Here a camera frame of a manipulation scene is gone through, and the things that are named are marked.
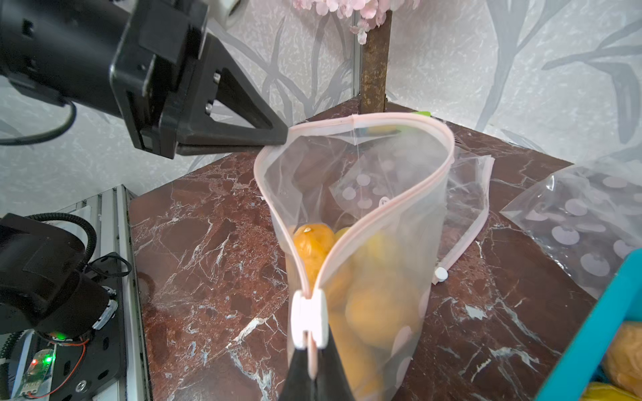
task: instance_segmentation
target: marble countertop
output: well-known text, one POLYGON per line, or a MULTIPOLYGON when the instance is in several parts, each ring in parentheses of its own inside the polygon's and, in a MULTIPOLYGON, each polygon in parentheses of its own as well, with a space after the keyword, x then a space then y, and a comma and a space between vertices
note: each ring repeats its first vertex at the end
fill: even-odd
MULTIPOLYGON (((350 100, 314 119, 357 107, 350 100)), ((594 300, 499 211, 568 163, 448 125, 462 147, 496 158, 490 216, 433 287, 394 400, 529 400, 594 300)), ((130 206, 155 401, 277 400, 288 289, 255 157, 232 154, 130 206)))

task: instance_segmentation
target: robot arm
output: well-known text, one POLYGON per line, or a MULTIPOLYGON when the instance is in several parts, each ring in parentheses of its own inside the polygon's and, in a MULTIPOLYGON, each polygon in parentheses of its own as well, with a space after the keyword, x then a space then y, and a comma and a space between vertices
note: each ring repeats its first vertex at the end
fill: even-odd
MULTIPOLYGON (((212 14, 231 21, 246 4, 218 0, 212 14)), ((285 143, 207 16, 199 0, 139 0, 131 15, 107 0, 0 0, 0 73, 32 98, 123 118, 136 148, 168 158, 285 143), (254 128, 212 119, 216 100, 254 128)))

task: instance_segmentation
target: plastic bag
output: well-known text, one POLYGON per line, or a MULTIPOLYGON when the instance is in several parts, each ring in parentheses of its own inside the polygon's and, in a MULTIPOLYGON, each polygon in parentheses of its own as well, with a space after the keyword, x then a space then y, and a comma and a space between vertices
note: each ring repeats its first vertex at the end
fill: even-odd
POLYGON ((561 169, 501 213, 599 298, 624 258, 642 246, 641 181, 638 146, 561 169))
POLYGON ((437 253, 437 266, 448 270, 480 233, 490 210, 491 156, 478 156, 455 148, 455 161, 448 173, 446 218, 437 253))
MULTIPOLYGON (((254 175, 286 256, 291 301, 297 290, 312 295, 295 230, 308 223, 325 223, 334 232, 350 227, 325 258, 314 289, 324 290, 329 326, 357 400, 390 400, 414 353, 454 145, 450 129, 434 119, 369 114, 295 126, 285 145, 266 147, 256 158, 254 175)), ((288 325, 289 358, 292 326, 298 324, 288 325)), ((307 339, 312 377, 317 339, 307 339)))

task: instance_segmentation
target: blue plastic basket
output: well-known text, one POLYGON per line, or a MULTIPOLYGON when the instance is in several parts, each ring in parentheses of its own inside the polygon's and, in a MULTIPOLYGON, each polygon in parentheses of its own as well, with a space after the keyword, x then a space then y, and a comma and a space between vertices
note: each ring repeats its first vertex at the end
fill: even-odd
POLYGON ((642 249, 629 254, 535 401, 576 401, 623 321, 642 321, 642 249))

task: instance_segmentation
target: wallpaper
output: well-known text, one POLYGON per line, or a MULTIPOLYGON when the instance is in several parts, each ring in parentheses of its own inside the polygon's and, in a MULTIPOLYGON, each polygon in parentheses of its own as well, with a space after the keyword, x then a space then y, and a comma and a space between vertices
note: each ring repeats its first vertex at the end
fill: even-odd
POLYGON ((404 106, 572 162, 642 142, 642 2, 423 1, 395 12, 404 106))
MULTIPOLYGON (((287 0, 251 0, 229 31, 214 21, 208 28, 281 118, 293 124, 352 97, 354 51, 346 22, 294 10, 287 0)), ((43 132, 67 113, 20 95, 0 77, 0 137, 43 132)), ((244 123, 222 105, 214 113, 216 119, 244 123)), ((63 136, 32 146, 0 146, 0 216, 58 210, 121 183, 142 194, 215 158, 168 160, 137 150, 122 120, 79 106, 74 126, 63 136)))

